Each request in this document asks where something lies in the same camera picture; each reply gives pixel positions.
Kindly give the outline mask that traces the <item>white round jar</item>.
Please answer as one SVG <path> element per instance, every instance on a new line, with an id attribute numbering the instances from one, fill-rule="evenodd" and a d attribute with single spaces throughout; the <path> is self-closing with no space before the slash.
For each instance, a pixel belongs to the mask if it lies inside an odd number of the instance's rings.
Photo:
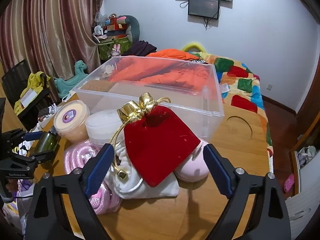
<path id="1" fill-rule="evenodd" d="M 85 121 L 90 142 L 98 146 L 108 143 L 122 124 L 115 109 L 91 114 Z"/>

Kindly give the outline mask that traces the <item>pink croc shoe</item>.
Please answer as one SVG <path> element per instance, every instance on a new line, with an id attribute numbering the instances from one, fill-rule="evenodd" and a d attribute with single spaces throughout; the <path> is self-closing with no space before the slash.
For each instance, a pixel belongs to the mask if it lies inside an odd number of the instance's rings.
<path id="1" fill-rule="evenodd" d="M 295 183 L 295 176 L 294 174 L 290 174 L 283 183 L 284 192 L 288 193 L 292 189 L 294 183 Z"/>

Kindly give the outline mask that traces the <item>small wall monitor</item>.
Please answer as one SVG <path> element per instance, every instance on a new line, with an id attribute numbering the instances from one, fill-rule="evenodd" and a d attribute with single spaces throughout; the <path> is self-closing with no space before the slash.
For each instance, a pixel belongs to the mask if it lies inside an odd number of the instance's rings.
<path id="1" fill-rule="evenodd" d="M 188 0 L 188 15 L 217 20 L 220 13 L 219 0 Z"/>

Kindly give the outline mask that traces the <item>green glass bottle black cap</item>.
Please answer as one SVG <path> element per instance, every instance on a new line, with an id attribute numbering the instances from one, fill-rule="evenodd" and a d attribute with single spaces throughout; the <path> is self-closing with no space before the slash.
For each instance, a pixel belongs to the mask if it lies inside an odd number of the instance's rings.
<path id="1" fill-rule="evenodd" d="M 34 154 L 55 152 L 58 145 L 57 135 L 54 126 L 48 132 L 43 132 L 35 147 Z"/>

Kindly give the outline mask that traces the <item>clear plastic storage box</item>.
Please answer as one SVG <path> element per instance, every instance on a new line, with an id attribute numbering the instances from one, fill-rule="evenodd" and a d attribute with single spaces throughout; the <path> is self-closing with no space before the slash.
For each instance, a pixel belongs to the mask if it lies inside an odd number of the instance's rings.
<path id="1" fill-rule="evenodd" d="M 171 102 L 163 105 L 175 112 L 196 136 L 210 141 L 224 117 L 219 82 L 212 64 L 207 64 L 212 68 L 207 83 L 197 92 L 175 86 L 111 82 L 110 76 L 121 57 L 110 58 L 73 88 L 91 113 L 118 109 L 128 101 L 138 101 L 148 92 L 154 99 L 168 97 Z"/>

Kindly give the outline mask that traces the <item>pink knitted cloth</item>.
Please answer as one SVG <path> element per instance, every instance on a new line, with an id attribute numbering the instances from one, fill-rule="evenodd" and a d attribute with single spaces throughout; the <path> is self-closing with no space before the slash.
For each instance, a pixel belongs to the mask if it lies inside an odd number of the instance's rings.
<path id="1" fill-rule="evenodd" d="M 95 157 L 100 147 L 91 143 L 89 139 L 74 144 L 64 151 L 65 173 L 70 174 L 76 168 L 83 168 L 88 160 Z M 121 204 L 121 198 L 114 193 L 103 181 L 96 194 L 89 198 L 89 202 L 97 215 L 116 212 Z"/>

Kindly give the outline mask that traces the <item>orange puffer jacket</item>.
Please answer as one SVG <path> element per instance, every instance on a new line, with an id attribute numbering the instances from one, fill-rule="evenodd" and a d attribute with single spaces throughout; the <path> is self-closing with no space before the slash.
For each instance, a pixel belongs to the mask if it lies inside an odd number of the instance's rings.
<path id="1" fill-rule="evenodd" d="M 130 81 L 201 91 L 212 68 L 190 53 L 165 49 L 148 56 L 124 56 L 110 76 L 111 82 Z"/>

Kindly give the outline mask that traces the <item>pink round piggy container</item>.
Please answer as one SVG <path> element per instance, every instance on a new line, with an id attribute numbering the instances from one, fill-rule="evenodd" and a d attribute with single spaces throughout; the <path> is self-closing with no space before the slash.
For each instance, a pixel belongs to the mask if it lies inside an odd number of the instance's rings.
<path id="1" fill-rule="evenodd" d="M 203 158 L 203 149 L 206 145 L 208 145 L 208 142 L 200 140 L 195 150 L 175 169 L 174 172 L 178 179 L 195 183 L 208 176 L 209 170 Z"/>

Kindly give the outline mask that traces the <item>dark purple garment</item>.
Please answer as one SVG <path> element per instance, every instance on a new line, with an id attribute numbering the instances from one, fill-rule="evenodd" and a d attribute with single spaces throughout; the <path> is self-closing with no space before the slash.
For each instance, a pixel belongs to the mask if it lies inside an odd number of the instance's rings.
<path id="1" fill-rule="evenodd" d="M 146 41 L 137 41 L 132 44 L 130 49 L 123 52 L 123 56 L 147 56 L 151 53 L 155 53 L 157 48 Z"/>

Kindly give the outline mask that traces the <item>grey stuffed toy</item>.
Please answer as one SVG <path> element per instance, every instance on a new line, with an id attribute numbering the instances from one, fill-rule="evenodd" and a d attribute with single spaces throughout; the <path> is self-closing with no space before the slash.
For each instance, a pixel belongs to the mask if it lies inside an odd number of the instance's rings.
<path id="1" fill-rule="evenodd" d="M 135 17 L 131 15 L 125 15 L 125 17 L 125 23 L 127 24 L 125 34 L 131 43 L 135 43 L 139 41 L 140 37 L 139 22 Z"/>

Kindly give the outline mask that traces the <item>cream jar purple label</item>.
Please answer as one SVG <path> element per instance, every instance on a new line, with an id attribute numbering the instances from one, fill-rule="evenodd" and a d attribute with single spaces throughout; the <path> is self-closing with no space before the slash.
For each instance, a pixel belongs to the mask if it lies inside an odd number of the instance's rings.
<path id="1" fill-rule="evenodd" d="M 54 127 L 59 136 L 76 144 L 88 139 L 85 122 L 89 116 L 89 107 L 81 100 L 73 100 L 55 114 Z"/>

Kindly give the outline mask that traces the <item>red velvet pouch gold ribbon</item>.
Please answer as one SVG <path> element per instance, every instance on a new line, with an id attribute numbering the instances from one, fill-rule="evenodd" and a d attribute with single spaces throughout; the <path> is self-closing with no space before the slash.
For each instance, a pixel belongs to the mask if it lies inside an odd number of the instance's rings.
<path id="1" fill-rule="evenodd" d="M 197 148 L 199 138 L 168 107 L 168 97 L 155 100 L 144 93 L 137 102 L 129 101 L 117 113 L 122 122 L 110 144 L 116 145 L 120 133 L 131 164 L 150 186 L 158 186 Z"/>

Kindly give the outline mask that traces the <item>white drawstring cloth bag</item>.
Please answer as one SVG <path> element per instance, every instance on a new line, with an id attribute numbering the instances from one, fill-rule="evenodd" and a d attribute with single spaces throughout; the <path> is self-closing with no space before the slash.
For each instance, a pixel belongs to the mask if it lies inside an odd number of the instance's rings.
<path id="1" fill-rule="evenodd" d="M 139 175 L 131 163 L 126 151 L 124 135 L 117 139 L 115 154 L 118 157 L 119 167 L 127 172 L 126 179 L 121 180 L 113 167 L 108 170 L 104 182 L 122 199 L 149 199 L 177 197 L 180 191 L 178 181 L 173 173 L 169 174 L 159 185 L 150 187 Z"/>

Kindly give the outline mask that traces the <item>yellow cloth on chair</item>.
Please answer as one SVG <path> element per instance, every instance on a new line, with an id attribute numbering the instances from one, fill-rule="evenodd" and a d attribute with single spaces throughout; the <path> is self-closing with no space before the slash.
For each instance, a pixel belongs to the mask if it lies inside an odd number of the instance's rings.
<path id="1" fill-rule="evenodd" d="M 50 77 L 44 72 L 31 73 L 28 78 L 27 87 L 20 94 L 20 98 L 15 102 L 14 112 L 20 115 L 43 91 L 48 88 Z"/>

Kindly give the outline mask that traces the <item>pink bunny figurine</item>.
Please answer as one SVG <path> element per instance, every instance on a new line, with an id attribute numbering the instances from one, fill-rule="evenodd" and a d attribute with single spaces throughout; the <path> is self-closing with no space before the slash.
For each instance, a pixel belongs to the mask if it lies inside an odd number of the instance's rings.
<path id="1" fill-rule="evenodd" d="M 111 50 L 111 57 L 116 57 L 121 55 L 121 45 L 120 44 L 114 44 L 113 48 Z"/>

